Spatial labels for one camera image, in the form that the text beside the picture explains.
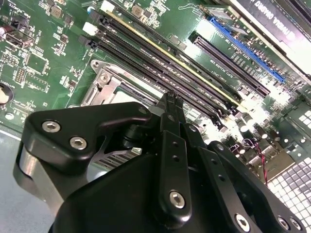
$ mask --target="black pcie slot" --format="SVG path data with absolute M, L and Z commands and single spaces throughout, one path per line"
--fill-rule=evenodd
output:
M 215 112 L 219 113 L 220 115 L 227 114 L 226 110 L 224 108 L 222 108 L 220 105 L 217 105 L 213 101 L 207 102 L 205 100 L 206 96 L 202 94 L 204 92 L 204 90 L 201 89 L 200 87 L 198 87 L 196 85 L 196 83 L 194 83 L 194 82 L 187 83 L 184 80 L 182 80 L 178 75 L 176 76 L 176 74 L 172 72 L 171 66 L 169 64 L 165 64 L 165 62 L 163 60 L 160 60 L 159 61 L 160 64 L 159 64 L 158 62 L 155 62 L 155 60 L 151 58 L 154 56 L 153 54 L 151 54 L 151 57 L 150 57 L 150 55 L 143 53 L 141 50 L 137 49 L 135 46 L 133 46 L 130 43 L 128 43 L 127 41 L 123 40 L 122 38 L 120 38 L 116 34 L 113 34 L 110 31 L 106 31 L 105 33 L 106 33 L 106 35 L 104 36 L 105 38 L 110 40 L 118 48 L 121 48 L 125 52 L 127 52 L 128 54 L 131 54 L 132 56 L 136 57 L 140 62 L 143 62 L 144 66 L 148 66 L 154 72 L 157 72 L 158 75 L 163 74 L 164 77 L 170 78 L 171 80 L 174 80 L 174 82 L 176 82 L 178 85 L 180 85 L 184 89 L 189 90 L 193 95 L 199 96 L 199 100 L 201 102 L 205 103 L 205 105 L 209 105 L 210 107 L 212 107 L 213 110 Z M 221 99 L 216 99 L 216 100 L 219 101 L 219 103 L 222 103 L 223 105 L 226 104 L 226 102 L 223 102 Z
M 109 56 L 116 59 L 117 62 L 123 63 L 126 66 L 129 66 L 133 72 L 135 72 L 138 75 L 141 75 L 143 77 L 143 80 L 146 83 L 154 84 L 157 86 L 160 86 L 163 90 L 168 90 L 167 86 L 169 86 L 170 90 L 175 90 L 178 92 L 178 94 L 187 102 L 189 105 L 191 105 L 193 108 L 195 108 L 197 111 L 202 112 L 207 117 L 209 117 L 212 122 L 218 127 L 218 129 L 222 132 L 226 131 L 227 128 L 221 123 L 217 113 L 215 113 L 212 109 L 208 109 L 207 107 L 203 107 L 198 104 L 198 101 L 196 97 L 192 96 L 187 92 L 187 90 L 183 90 L 178 85 L 176 85 L 174 82 L 170 80 L 164 80 L 161 79 L 161 77 L 155 75 L 152 70 L 150 70 L 148 67 L 144 67 L 139 62 L 135 61 L 125 53 L 123 53 L 118 48 L 109 45 L 108 43 L 104 41 L 94 42 L 93 40 L 87 39 L 84 36 L 80 36 L 79 42 L 85 45 L 89 45 L 92 48 L 99 48 L 106 52 Z
M 309 35 L 311 34 L 311 9 L 301 0 L 281 0 L 277 3 L 299 24 Z
M 194 45 L 200 48 L 201 51 L 215 60 L 219 65 L 221 65 L 223 68 L 226 68 L 230 74 L 237 77 L 253 91 L 256 91 L 258 95 L 266 97 L 270 94 L 270 91 L 265 86 L 263 86 L 259 81 L 250 76 L 245 70 L 241 69 L 238 65 L 232 62 L 229 57 L 214 47 L 211 43 L 198 36 L 197 34 L 192 38 L 192 42 Z
M 223 91 L 227 92 L 229 95 L 231 95 L 236 101 L 240 102 L 242 100 L 241 96 L 235 92 L 231 87 L 229 87 L 227 84 L 223 83 L 221 84 L 221 86 L 219 86 L 216 83 L 221 83 L 222 81 L 219 80 L 218 78 L 216 78 L 213 74 L 211 74 L 209 71 L 207 71 L 203 66 L 201 66 L 200 64 L 198 64 L 196 61 L 194 61 L 192 58 L 190 58 L 189 56 L 187 56 L 183 51 L 179 50 L 178 52 L 176 50 L 174 50 L 175 46 L 166 38 L 162 37 L 159 33 L 157 33 L 156 31 L 154 31 L 152 28 L 150 28 L 149 26 L 143 24 L 140 20 L 138 20 L 135 16 L 133 16 L 131 13 L 129 13 L 128 11 L 122 9 L 121 7 L 119 7 L 118 5 L 116 5 L 114 2 L 112 2 L 112 4 L 114 4 L 117 8 L 118 11 L 121 12 L 122 14 L 124 14 L 125 16 L 127 16 L 129 19 L 131 19 L 132 21 L 134 21 L 135 23 L 137 23 L 139 26 L 141 26 L 144 30 L 146 30 L 147 32 L 149 32 L 152 36 L 154 36 L 155 38 L 157 38 L 159 40 L 159 42 L 162 42 L 163 44 L 166 44 L 172 51 L 174 51 L 174 54 L 176 56 L 178 56 L 179 54 L 182 54 L 183 57 L 185 57 L 187 59 L 187 62 L 190 62 L 190 65 L 192 65 L 193 67 L 195 67 L 195 69 L 200 70 L 200 74 L 203 75 L 205 77 L 205 79 L 209 80 L 211 83 L 214 83 L 216 86 L 218 86 L 220 89 L 222 89 Z M 96 11 L 92 11 L 90 14 L 90 17 L 95 20 L 95 21 L 99 21 L 100 20 L 100 14 Z M 141 45 L 149 48 L 151 51 L 153 51 L 155 54 L 157 54 L 157 56 L 161 57 L 163 60 L 165 60 L 167 63 L 170 63 L 172 66 L 174 66 L 176 69 L 178 69 L 179 71 L 181 71 L 184 75 L 188 76 L 188 77 L 194 77 L 195 80 L 202 86 L 204 87 L 204 89 L 208 89 L 209 92 L 211 93 L 211 95 L 214 96 L 218 96 L 218 98 L 222 98 L 223 101 L 227 101 L 224 99 L 224 97 L 222 95 L 220 95 L 217 91 L 215 91 L 214 89 L 210 88 L 206 83 L 204 83 L 202 80 L 199 80 L 197 77 L 195 77 L 193 74 L 191 74 L 189 71 L 187 71 L 186 69 L 184 69 L 182 66 L 176 64 L 173 60 L 171 60 L 169 57 L 167 57 L 165 54 L 161 53 L 160 51 L 158 51 L 157 49 L 155 49 L 153 46 L 151 46 L 148 42 L 146 42 L 145 40 L 143 40 L 141 37 L 139 37 L 138 35 L 136 35 L 135 33 L 133 33 L 132 31 L 128 30 L 126 27 L 124 27 L 123 25 L 121 25 L 119 22 L 113 20 L 110 18 L 109 15 L 104 13 L 104 16 L 107 17 L 108 20 L 104 20 L 103 24 L 105 26 L 112 26 L 114 29 L 117 29 L 119 31 L 121 31 L 123 34 L 126 34 L 128 37 L 132 38 L 132 40 L 134 41 L 138 41 Z

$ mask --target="black ram slot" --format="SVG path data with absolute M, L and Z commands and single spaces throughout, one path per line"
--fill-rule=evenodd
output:
M 118 48 L 111 46 L 108 43 L 103 42 L 103 41 L 94 42 L 93 40 L 87 39 L 84 36 L 80 36 L 79 42 L 85 46 L 91 46 L 94 49 L 99 48 L 103 50 L 109 56 L 113 57 L 117 62 L 120 62 L 121 64 L 123 63 L 126 66 L 129 66 L 134 73 L 142 77 L 143 81 L 151 85 L 156 85 L 163 92 L 167 92 L 168 90 L 177 91 L 178 94 L 185 100 L 186 103 L 191 105 L 197 111 L 209 117 L 212 120 L 213 124 L 216 125 L 220 131 L 225 132 L 227 130 L 227 127 L 225 127 L 221 123 L 218 115 L 213 110 L 199 105 L 196 97 L 189 94 L 187 90 L 183 90 L 182 88 L 178 87 L 178 85 L 176 85 L 174 82 L 170 80 L 161 79 L 161 77 L 152 73 L 152 71 L 148 69 L 148 67 L 144 67 L 142 64 L 135 61 L 134 59 L 126 55 L 124 52 L 122 52 Z
M 226 102 L 222 101 L 218 97 L 214 97 L 214 100 L 217 100 L 219 103 L 216 104 L 213 101 L 206 101 L 206 97 L 211 98 L 211 94 L 209 92 L 205 92 L 203 88 L 199 87 L 195 82 L 185 82 L 182 78 L 188 80 L 188 77 L 183 77 L 182 75 L 178 76 L 175 72 L 172 72 L 172 66 L 169 64 L 166 64 L 163 60 L 159 59 L 160 64 L 158 62 L 155 62 L 155 60 L 152 58 L 154 55 L 150 51 L 147 51 L 147 54 L 142 52 L 141 50 L 137 49 L 135 46 L 131 45 L 127 41 L 123 40 L 116 34 L 113 34 L 110 31 L 105 32 L 106 37 L 109 41 L 111 41 L 113 44 L 115 44 L 118 48 L 122 48 L 124 51 L 126 51 L 128 54 L 131 54 L 132 56 L 136 57 L 139 61 L 144 62 L 145 66 L 151 67 L 154 71 L 156 71 L 158 74 L 165 74 L 164 76 L 168 76 L 170 79 L 174 80 L 174 82 L 178 83 L 180 86 L 182 86 L 184 89 L 189 90 L 193 95 L 199 96 L 199 100 L 201 102 L 204 102 L 205 105 L 210 105 L 215 112 L 219 113 L 221 115 L 227 114 L 227 111 L 222 108 L 219 103 L 226 105 Z
M 189 85 L 192 86 L 192 88 L 196 89 L 199 93 L 203 93 L 203 98 L 210 98 L 214 100 L 215 102 L 218 102 L 217 104 L 222 104 L 225 106 L 229 112 L 234 115 L 235 117 L 240 117 L 241 113 L 237 110 L 237 106 L 230 101 L 228 101 L 224 96 L 220 95 L 217 91 L 215 91 L 213 88 L 209 87 L 206 83 L 204 83 L 202 80 L 195 77 L 193 74 L 188 72 L 186 69 L 184 69 L 182 66 L 176 64 L 174 61 L 172 61 L 169 57 L 167 57 L 165 54 L 158 51 L 156 48 L 154 48 L 152 45 L 141 39 L 136 34 L 132 33 L 130 30 L 128 30 L 126 27 L 122 26 L 118 22 L 114 20 L 110 20 L 109 22 L 103 22 L 103 26 L 107 27 L 107 30 L 102 29 L 104 33 L 107 34 L 107 36 L 110 38 L 111 41 L 118 41 L 118 43 L 125 44 L 127 47 L 129 47 L 132 50 L 133 54 L 142 53 L 142 51 L 136 49 L 134 46 L 129 44 L 128 42 L 124 41 L 121 37 L 119 37 L 114 32 L 120 32 L 122 35 L 125 35 L 135 43 L 139 44 L 140 47 L 146 51 L 145 55 L 152 54 L 150 58 L 153 58 L 155 60 L 158 60 L 163 66 L 163 68 L 166 68 L 168 72 L 171 73 L 172 70 L 174 70 L 174 74 L 178 77 L 184 77 L 184 79 L 188 80 L 187 82 L 190 83 Z M 211 102 L 211 104 L 214 105 L 215 110 L 217 109 L 221 110 L 222 114 L 225 114 L 224 109 L 220 108 L 217 104 L 214 104 Z
M 270 91 L 263 86 L 258 80 L 250 76 L 245 70 L 236 65 L 229 57 L 222 53 L 219 49 L 214 47 L 211 43 L 198 36 L 197 34 L 192 38 L 192 42 L 201 51 L 214 59 L 223 68 L 226 68 L 229 73 L 241 80 L 253 91 L 262 97 L 270 94 Z
M 118 8 L 118 11 L 120 11 L 121 13 L 123 13 L 124 15 L 126 15 L 130 19 L 132 19 L 132 17 L 134 17 L 131 13 L 129 13 L 126 10 L 123 10 L 121 7 Z M 201 86 L 204 87 L 204 89 L 209 89 L 211 95 L 215 95 L 215 96 L 218 95 L 219 98 L 223 98 L 224 99 L 224 97 L 221 94 L 219 94 L 217 91 L 215 91 L 213 88 L 209 87 L 206 83 L 204 83 L 202 80 L 200 80 L 197 77 L 195 77 L 193 74 L 191 74 L 189 71 L 184 69 L 182 66 L 176 64 L 173 60 L 171 60 L 165 54 L 163 54 L 162 52 L 160 52 L 159 50 L 154 48 L 148 42 L 143 40 L 140 36 L 136 35 L 132 31 L 130 31 L 129 29 L 127 29 L 126 27 L 121 25 L 119 22 L 115 21 L 109 15 L 107 15 L 107 14 L 105 15 L 104 14 L 104 17 L 106 17 L 106 18 L 102 19 L 101 18 L 101 14 L 99 14 L 96 11 L 92 11 L 91 14 L 90 14 L 90 17 L 91 17 L 91 19 L 95 20 L 96 22 L 100 21 L 101 23 L 103 23 L 104 26 L 108 26 L 108 27 L 110 26 L 114 30 L 121 31 L 123 34 L 127 35 L 132 40 L 139 42 L 140 45 L 143 45 L 143 46 L 147 47 L 148 49 L 152 50 L 153 53 L 155 53 L 157 56 L 161 57 L 167 63 L 170 63 L 176 69 L 180 70 L 184 75 L 187 75 L 187 76 L 191 75 L 191 76 L 193 76 L 195 78 L 195 80 L 197 82 L 199 82 Z M 135 17 L 132 20 L 135 23 L 139 24 L 139 26 L 141 26 L 144 29 L 146 29 L 146 31 L 148 31 L 150 34 L 155 36 L 160 42 L 162 42 L 163 44 L 168 45 L 169 48 L 174 48 L 174 45 L 169 40 L 167 40 L 166 38 L 162 37 L 159 33 L 154 31 L 153 29 L 151 29 L 147 25 L 143 24 L 140 20 L 137 20 Z M 225 83 L 220 85 L 221 80 L 219 80 L 218 78 L 214 77 L 209 71 L 204 69 L 200 64 L 198 64 L 192 58 L 187 56 L 184 52 L 182 52 L 182 51 L 179 51 L 179 52 L 175 51 L 174 54 L 176 54 L 176 55 L 177 54 L 182 54 L 188 61 L 191 61 L 190 65 L 194 66 L 195 69 L 200 70 L 201 75 L 203 75 L 205 79 L 209 80 L 211 83 L 213 83 L 214 85 L 216 85 L 217 87 L 222 89 L 228 95 L 232 96 L 237 102 L 241 102 L 242 98 L 236 91 L 234 91 L 231 87 L 229 87 Z

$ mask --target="black plastic arm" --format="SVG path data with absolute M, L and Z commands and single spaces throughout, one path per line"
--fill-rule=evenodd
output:
M 54 213 L 49 233 L 306 233 L 224 144 L 207 148 L 182 106 L 170 92 L 157 114 L 135 102 L 31 114 L 14 177 Z M 91 161 L 133 147 L 142 154 L 87 183 Z
M 150 118 L 148 109 L 136 102 L 36 112 L 27 118 L 22 143 L 31 155 L 56 169 L 81 174 L 96 153 L 99 138 L 124 126 L 145 124 Z M 47 121 L 57 122 L 60 130 L 45 131 Z M 74 137 L 83 138 L 86 148 L 73 148 L 70 140 Z

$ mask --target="metal bracket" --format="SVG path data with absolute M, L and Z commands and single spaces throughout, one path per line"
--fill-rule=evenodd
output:
M 144 98 L 151 103 L 156 103 L 157 98 L 161 98 L 163 95 L 115 64 L 100 60 L 92 60 L 90 65 L 95 71 L 96 77 L 87 91 L 81 106 L 111 103 L 115 96 L 116 89 L 123 85 L 135 91 L 139 95 L 144 96 Z M 139 85 L 142 89 L 154 94 L 154 96 L 141 91 L 130 82 Z

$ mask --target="motherboard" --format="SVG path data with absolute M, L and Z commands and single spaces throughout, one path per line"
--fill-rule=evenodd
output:
M 267 183 L 310 157 L 310 7 L 0 0 L 0 130 L 18 138 L 50 109 L 137 101 L 157 112 L 174 90 L 204 142 L 224 142 Z

